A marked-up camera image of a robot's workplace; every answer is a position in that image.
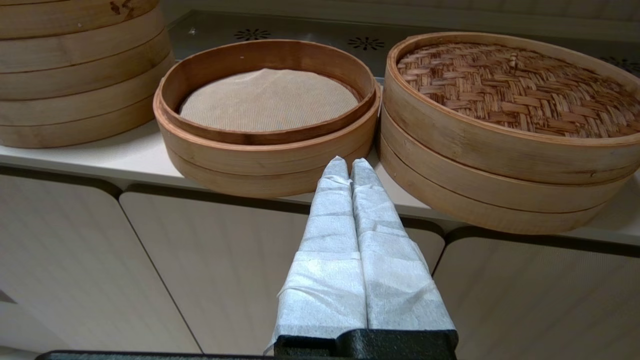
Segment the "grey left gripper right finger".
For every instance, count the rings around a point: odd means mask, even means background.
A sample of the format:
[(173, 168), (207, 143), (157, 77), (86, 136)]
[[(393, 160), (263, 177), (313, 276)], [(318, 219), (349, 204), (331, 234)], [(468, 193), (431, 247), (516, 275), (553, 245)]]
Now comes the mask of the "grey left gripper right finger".
[(455, 332), (425, 257), (374, 168), (357, 159), (350, 180), (369, 328)]

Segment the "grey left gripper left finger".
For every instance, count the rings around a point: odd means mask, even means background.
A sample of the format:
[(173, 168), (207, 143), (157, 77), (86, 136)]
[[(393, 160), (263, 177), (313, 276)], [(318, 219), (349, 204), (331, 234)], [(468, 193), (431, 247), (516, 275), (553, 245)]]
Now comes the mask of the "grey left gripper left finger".
[(367, 324), (352, 182), (346, 161), (337, 156), (318, 180), (265, 353), (281, 336), (334, 339)]

